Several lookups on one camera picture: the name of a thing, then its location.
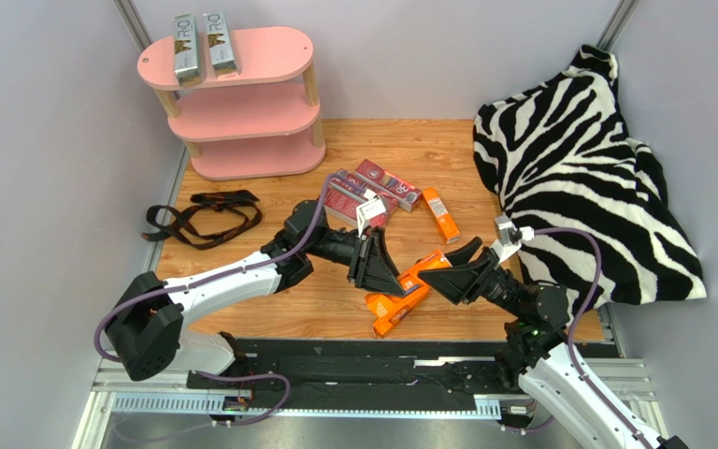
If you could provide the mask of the orange toothpaste box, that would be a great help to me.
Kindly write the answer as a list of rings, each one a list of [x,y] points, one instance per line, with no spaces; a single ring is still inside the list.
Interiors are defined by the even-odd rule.
[[[425,297],[430,291],[430,286],[420,279],[420,272],[438,268],[451,268],[452,263],[441,250],[435,250],[426,257],[418,260],[412,267],[403,271],[398,280],[404,289],[404,299],[409,300],[417,297]]]
[[[445,207],[437,190],[433,187],[423,190],[423,200],[431,210],[437,230],[445,244],[452,244],[461,238],[461,232]]]

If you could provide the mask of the orange toothpaste box diagonal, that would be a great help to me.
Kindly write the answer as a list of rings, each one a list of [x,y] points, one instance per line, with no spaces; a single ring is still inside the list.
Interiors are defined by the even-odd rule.
[[[430,293],[427,286],[415,285],[405,297],[389,297],[384,294],[367,294],[365,301],[376,319],[372,325],[377,338],[385,338]]]

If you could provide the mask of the teal silver toothpaste box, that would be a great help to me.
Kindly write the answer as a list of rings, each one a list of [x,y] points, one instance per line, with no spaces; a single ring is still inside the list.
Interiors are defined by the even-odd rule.
[[[199,37],[193,14],[173,19],[174,75],[181,87],[198,84],[203,79]]]

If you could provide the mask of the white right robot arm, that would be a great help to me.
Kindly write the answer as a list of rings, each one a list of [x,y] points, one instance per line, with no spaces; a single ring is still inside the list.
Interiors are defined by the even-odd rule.
[[[423,270],[419,277],[453,304],[483,297],[515,316],[507,345],[495,354],[494,376],[543,406],[584,448],[683,448],[638,418],[588,367],[573,342],[566,290],[526,285],[501,263],[535,235],[526,227],[505,231],[477,259],[451,268]]]

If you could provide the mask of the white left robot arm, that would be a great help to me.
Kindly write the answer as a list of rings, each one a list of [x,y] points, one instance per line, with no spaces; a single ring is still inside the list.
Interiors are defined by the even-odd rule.
[[[236,263],[187,278],[136,276],[96,332],[105,334],[114,355],[134,382],[170,366],[219,374],[233,363],[224,336],[186,336],[190,324],[239,301],[288,290],[313,271],[312,256],[347,267],[354,287],[391,296],[405,289],[387,252],[380,227],[330,227],[321,202],[298,203],[284,227],[258,251]]]

